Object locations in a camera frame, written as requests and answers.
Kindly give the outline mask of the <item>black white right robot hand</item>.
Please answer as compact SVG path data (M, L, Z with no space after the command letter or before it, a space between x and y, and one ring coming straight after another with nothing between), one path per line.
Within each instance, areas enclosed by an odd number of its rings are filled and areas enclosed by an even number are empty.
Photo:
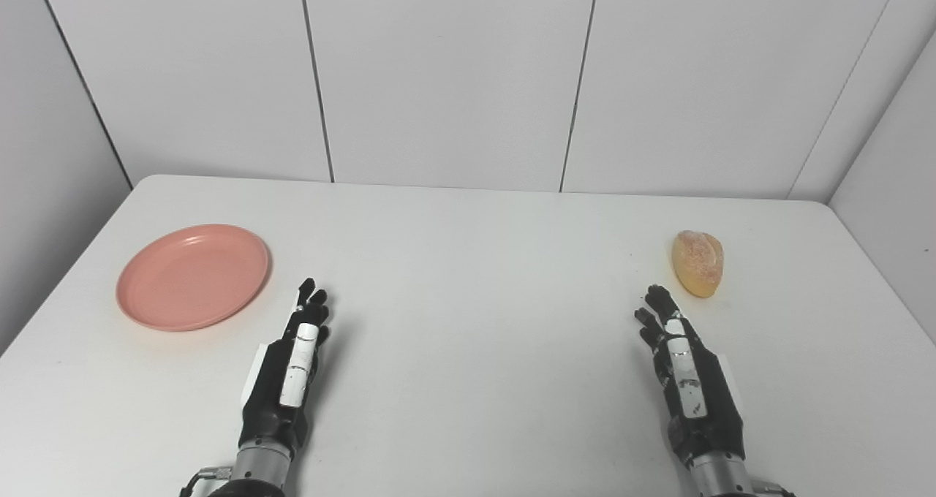
M664 392L666 435L674 454L688 468L715 452L744 460L743 420L719 358L665 287L649 285L644 301L634 317Z

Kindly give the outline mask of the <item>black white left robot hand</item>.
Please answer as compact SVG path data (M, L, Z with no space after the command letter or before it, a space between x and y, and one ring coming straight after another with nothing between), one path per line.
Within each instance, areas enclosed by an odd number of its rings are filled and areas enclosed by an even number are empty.
M281 338L265 347L253 387L243 404L238 446L275 441L288 456L304 447L310 424L306 404L319 366L319 349L330 337L325 320L327 292L314 278L298 288L295 307Z

